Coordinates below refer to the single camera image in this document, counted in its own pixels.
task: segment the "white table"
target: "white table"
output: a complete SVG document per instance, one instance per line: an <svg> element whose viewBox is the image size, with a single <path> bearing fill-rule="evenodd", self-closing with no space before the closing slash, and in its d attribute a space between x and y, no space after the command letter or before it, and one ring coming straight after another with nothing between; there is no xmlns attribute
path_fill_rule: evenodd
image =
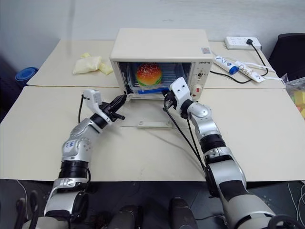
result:
<svg viewBox="0 0 305 229"><path fill-rule="evenodd" d="M57 178L61 146L77 124L83 89L23 89L0 125L0 178ZM107 102L120 94L119 88L98 90ZM159 102L150 107L155 107L158 121L166 121ZM205 89L200 102L212 108L248 181L305 179L305 122L284 89ZM141 103L126 104L119 112L126 115L126 124L118 121L105 128L94 145L92 180L203 181L198 162L176 129L133 127L147 112ZM84 106L82 118L91 115ZM189 137L188 129L184 132Z"/></svg>
<svg viewBox="0 0 305 229"><path fill-rule="evenodd" d="M101 56L102 61L110 64L109 56L114 41L63 41L61 40L54 51L50 54L39 71L28 81L28 85L34 86L86 86L86 87L119 87L114 73L105 75L100 71L73 75L72 70L75 62L80 56L88 52L92 56ZM255 62L261 64L255 51L227 50L224 42L210 42L211 49L218 55L231 56L240 61ZM259 50L264 62L269 65L263 53ZM226 73L217 65L213 64L213 71ZM270 72L269 77L278 78L275 73ZM241 73L234 74L239 81L248 80ZM204 88L284 88L278 80L265 80L262 83L248 82L238 84L228 78L210 73Z"/></svg>

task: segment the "white wall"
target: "white wall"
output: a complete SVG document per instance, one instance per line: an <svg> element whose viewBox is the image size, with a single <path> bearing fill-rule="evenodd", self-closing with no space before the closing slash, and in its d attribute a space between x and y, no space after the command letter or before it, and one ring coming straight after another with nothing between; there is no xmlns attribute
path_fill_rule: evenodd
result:
<svg viewBox="0 0 305 229"><path fill-rule="evenodd" d="M305 1L1 0L0 53L16 70L40 67L59 39L115 39L120 27L255 36L268 57L279 34L305 32Z"/></svg>

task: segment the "toaster oven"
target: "toaster oven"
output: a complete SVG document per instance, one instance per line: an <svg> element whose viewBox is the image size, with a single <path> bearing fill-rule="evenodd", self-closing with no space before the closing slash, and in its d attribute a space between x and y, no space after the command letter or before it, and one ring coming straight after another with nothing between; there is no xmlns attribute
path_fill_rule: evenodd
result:
<svg viewBox="0 0 305 229"><path fill-rule="evenodd" d="M196 100L213 55L204 30L120 29L110 61L129 98L163 98L161 91L183 77Z"/></svg>

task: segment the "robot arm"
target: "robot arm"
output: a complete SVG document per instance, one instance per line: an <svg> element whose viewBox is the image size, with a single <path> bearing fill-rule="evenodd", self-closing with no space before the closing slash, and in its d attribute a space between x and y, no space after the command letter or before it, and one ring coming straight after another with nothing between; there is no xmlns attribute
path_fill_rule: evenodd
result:
<svg viewBox="0 0 305 229"><path fill-rule="evenodd" d="M38 218L36 228L68 228L67 221L79 222L86 217L90 182L88 164L94 143L105 126L125 117L116 111L125 103L126 95L117 96L111 103L102 102L99 91L86 89L83 92L86 105L94 113L75 126L69 139L62 145L61 171L53 183L44 217ZM23 225L29 228L31 221Z"/></svg>
<svg viewBox="0 0 305 229"><path fill-rule="evenodd" d="M210 107L192 101L183 78L170 85L165 100L170 104L168 108L173 105L182 118L189 118L195 126L209 191L213 197L220 198L228 227L266 228L275 214L259 197L246 190L244 173L213 121Z"/></svg>

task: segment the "oven control knob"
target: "oven control knob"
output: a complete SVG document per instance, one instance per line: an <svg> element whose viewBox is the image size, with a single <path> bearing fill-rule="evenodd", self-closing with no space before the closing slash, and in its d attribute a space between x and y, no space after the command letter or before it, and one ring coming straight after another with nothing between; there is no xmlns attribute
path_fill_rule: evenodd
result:
<svg viewBox="0 0 305 229"><path fill-rule="evenodd" d="M202 86L200 84L195 84L193 87L192 87L192 97L194 100L197 100L200 98L201 96L201 92L202 92Z"/></svg>

